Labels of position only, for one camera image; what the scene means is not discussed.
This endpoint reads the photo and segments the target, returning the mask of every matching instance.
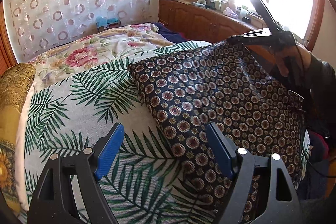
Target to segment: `gold cushion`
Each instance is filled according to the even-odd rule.
[[[35,73],[32,65],[18,64],[0,77],[0,189],[15,213],[20,212],[14,173],[16,132]]]

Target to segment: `hand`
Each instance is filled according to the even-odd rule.
[[[294,57],[296,60],[296,63],[301,68],[301,70],[308,70],[310,63],[311,63],[310,52],[300,43],[296,43],[296,46],[286,47],[281,52],[274,52],[272,51],[272,49],[270,49],[270,52],[273,54],[276,64],[279,68],[279,71],[283,77],[288,77],[288,73],[289,73],[288,68],[286,67],[284,63],[285,57]]]

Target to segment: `pink circle pattern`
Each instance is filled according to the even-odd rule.
[[[131,65],[130,72],[186,178],[211,209],[224,201],[231,182],[207,143],[209,122],[253,155],[278,153],[293,181],[301,174],[302,98],[269,76],[244,46],[219,42],[161,55]],[[145,91],[148,85],[155,88]],[[244,221],[255,213],[258,177],[253,180]]]

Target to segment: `floral blanket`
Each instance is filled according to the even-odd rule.
[[[212,212],[200,201],[196,189],[184,181],[180,160],[173,156],[147,107],[140,103],[127,69],[142,59],[207,45],[184,42],[118,59],[35,94],[25,139],[29,202],[51,154],[78,154],[120,122],[125,127],[124,143],[110,173],[100,181],[119,223],[211,223]],[[90,223],[77,178],[72,182],[80,217]],[[25,221],[26,213],[21,217]]]
[[[46,51],[29,62],[36,68],[36,91],[95,66],[174,44],[158,34],[158,30],[150,23],[130,25]]]

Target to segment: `wooden cabinet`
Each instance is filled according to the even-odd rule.
[[[160,0],[159,21],[171,31],[183,33],[190,40],[210,43],[255,29],[220,12],[173,0]]]

